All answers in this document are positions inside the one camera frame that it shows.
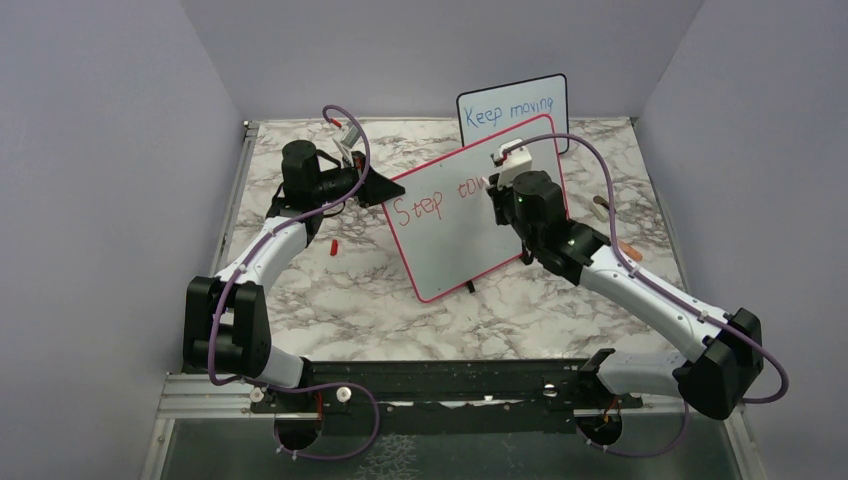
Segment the wall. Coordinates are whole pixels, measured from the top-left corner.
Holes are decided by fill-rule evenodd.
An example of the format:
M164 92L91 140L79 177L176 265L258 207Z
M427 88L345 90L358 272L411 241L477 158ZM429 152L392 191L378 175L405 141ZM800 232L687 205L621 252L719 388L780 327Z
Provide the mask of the wall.
M0 477L138 476L242 136L176 1L0 8Z
M791 375L750 408L773 480L848 470L846 52L844 0L706 0L637 125L691 290L756 312Z
M456 115L465 91L563 72L572 116L641 113L702 0L183 0L251 119Z

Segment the red border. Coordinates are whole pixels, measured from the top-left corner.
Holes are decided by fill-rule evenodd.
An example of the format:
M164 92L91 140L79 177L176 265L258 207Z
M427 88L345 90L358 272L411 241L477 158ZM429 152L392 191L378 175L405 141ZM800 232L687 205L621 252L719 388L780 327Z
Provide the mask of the red border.
M530 118L528 118L527 120L524 120L524 121L523 121L523 122L521 122L521 123L516 123L515 125L513 125L513 126L511 126L511 127L509 127L509 128L506 128L506 129L501 130L501 131L499 131L499 132L495 132L495 133L493 133L493 134L489 135L489 136L488 136L488 137L486 137L486 138L481 138L480 140L477 140L476 142L474 142L474 143L472 143L472 144L470 144L470 145L466 145L466 146L464 146L464 147L461 147L461 148L459 148L459 149L457 149L457 150L454 150L454 151L452 151L452 152L450 152L450 153L447 153L447 154L445 154L445 155L442 155L442 156L441 156L441 157L439 157L439 158L436 158L436 159L434 159L434 160L430 160L429 162L422 163L421 165L418 165L418 166L417 166L417 167L415 167L415 168L409 169L409 170L407 170L407 171L405 171L405 172L401 173L400 175L396 175L396 176L392 177L392 180L398 180L398 179L403 178L403 177L405 177L405 176L407 176L407 175L409 175L409 174L411 174L411 173L413 173L413 172L417 172L418 170L421 170L421 169L423 169L423 168L426 168L426 167L429 167L429 166L431 166L431 165L434 165L434 164L436 164L436 163L438 163L438 162L441 162L442 160L445 160L445 159L447 159L447 158L450 158L450 157L452 157L452 156L456 155L457 153L463 152L463 151L465 151L465 150L467 150L467 149L469 149L469 148L472 148L472 147L474 147L474 146L477 146L477 145L479 145L479 144L481 144L481 143L483 143L483 142L489 141L489 140L491 140L492 138L495 138L495 137L497 137L497 136L503 135L503 134L505 134L505 133L507 133L507 132L509 132L509 131L511 131L511 130L514 130L514 129L516 129L516 128L518 128L518 127L522 126L522 125L526 125L526 124L528 124L528 123L530 123L530 122L532 122L532 121L538 120L539 118L547 118L547 119L548 119L548 122L551 124L551 132L552 132L552 133L556 132L556 127L554 127L554 119L553 119L553 118L551 118L551 116L550 116L550 115L548 115L547 113L541 113L541 114L536 115L536 116L534 116L534 117L530 117ZM562 185L563 185L563 188L562 188L562 196L563 196L563 201L565 202L565 208L566 208L566 212L567 212L567 211L568 211L568 200L565 198L565 180L564 180L564 179L563 179L563 177L562 177L562 163L560 163L560 161L559 161L559 153L558 153L558 152L559 152L559 147L557 147L556 139L554 139L554 155L556 155L556 157L557 157L557 168L559 169L559 178L560 178L560 182L562 182ZM415 284L415 278L412 276L412 270L410 270L410 268L409 268L409 263L407 263L407 261L406 261L406 255L404 255L404 254L403 254L403 248L401 248L401 246L400 246L400 241L399 241L399 240L398 240L398 238L397 238L397 232L395 232L395 226L392 224L392 219L391 219L391 217L389 216L389 210L388 210L388 208L386 208L386 204L385 204L385 203L383 203L383 204L382 204L382 207L383 207L383 214L384 214L384 215L386 215L386 221L389 223L389 229L392 231L392 237L394 237L394 239L395 239L395 244L398 246L398 251L400 252L400 258L401 258L401 260L403 260L403 266L404 266L404 268L406 268L406 273L407 273L407 275L409 275L409 280L412 282L412 289L415 291L415 296L416 296L416 297L418 297L418 301L420 301L421 303L430 303L430 302L432 302L432 301L434 301L434 300L436 300L436 299L439 299L439 298L441 298L441 297L443 297L443 296L445 296L445 295L447 295L447 294L449 294L449 293L453 292L454 290L456 290L456 289L458 289L458 288L460 288L460 287L465 286L465 282L462 282L462 283L460 283L459 285L457 285L457 286L455 286L455 287L452 287L452 288L449 288L449 289L445 290L444 292L442 292L442 293L440 293L440 294L436 295L435 297L430 298L430 299L428 299L428 300L424 300L423 298L421 298L421 295L418 293L418 285L416 285L416 284ZM518 257L520 257L520 256L521 256L521 254L519 253L519 254L515 255L514 257L509 258L509 259L507 259L506 261L504 261L504 262L502 262L502 263L500 263L500 264L498 264L498 265L495 265L494 267L492 267L492 268L490 268L490 269L486 270L485 272L483 272L483 273L481 273L481 274L479 274L479 275L475 276L474 278L472 278L472 279L471 279L471 281L473 281L473 280L477 280L478 278L482 277L483 275L486 275L486 274L488 274L488 273L490 273L490 272L492 272L492 271L494 271L494 270L497 270L498 268L501 268L502 266L506 265L507 263L509 263L509 262L511 262L511 261L513 261L513 260L515 260L516 258L518 258Z

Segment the metal frame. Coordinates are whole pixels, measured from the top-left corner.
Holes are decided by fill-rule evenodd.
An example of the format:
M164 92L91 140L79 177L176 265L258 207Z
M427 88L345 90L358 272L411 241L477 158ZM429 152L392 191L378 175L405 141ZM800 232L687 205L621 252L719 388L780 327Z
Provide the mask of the metal frame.
M218 235L219 248L216 250L215 258L210 266L210 275L219 271L222 268L222 263L226 262L231 243L230 239L233 235L238 210L241 206L241 197L246 185L247 172L253 158L253 150L258 136L259 126L259 122L244 123L244 143L238 160L236 176L230 191L226 217ZM661 196L658 195L656 190L654 190L654 195L657 199L663 220L668 226L670 222L662 208ZM684 290L686 290L685 270L677 255L676 237L672 232L669 232L669 239L674 258L677 260L681 279L684 282ZM317 414L314 413L252 413L249 398L251 389L252 387L250 385L238 382L223 387L216 387L209 383L206 375L168 374L163 385L150 446L140 478L159 479L161 477L170 447L174 425L178 419L317 419ZM645 402L643 408L625 410L622 412L623 415L682 412L679 399L646 395L643 397L643 401ZM599 411L591 409L574 410L575 417L597 415L598 413ZM765 480L765 470L750 434L744 413L744 407L740 407L731 414L730 418L725 420L724 425L727 436L742 478L745 480Z

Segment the whiteboard with red border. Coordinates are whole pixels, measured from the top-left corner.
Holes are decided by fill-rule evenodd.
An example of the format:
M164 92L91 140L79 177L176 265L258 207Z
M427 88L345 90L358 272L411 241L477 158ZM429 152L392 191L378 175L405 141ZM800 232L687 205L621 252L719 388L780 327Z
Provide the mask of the whiteboard with red border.
M552 132L551 117L537 115L392 179L406 193L384 203L383 211L420 301L431 302L521 254L512 227L495 223L481 177L495 173L491 155L499 146ZM556 141L527 148L533 170L546 171L562 186Z

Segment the whiteboard with black border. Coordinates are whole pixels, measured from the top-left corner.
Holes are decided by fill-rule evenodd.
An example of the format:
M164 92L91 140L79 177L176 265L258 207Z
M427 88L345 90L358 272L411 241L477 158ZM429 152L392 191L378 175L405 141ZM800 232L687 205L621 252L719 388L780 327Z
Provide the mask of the whiteboard with black border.
M568 132L568 80L558 73L461 93L456 113L463 145L541 113L553 118L557 132ZM568 150L568 142L560 142L560 148L560 153Z
M495 173L490 155L500 145L553 131L551 117L538 115L392 179L406 193L384 203L383 211L420 301L433 301L521 253L512 227L495 223L479 179ZM533 169L546 171L562 186L556 142L526 148Z

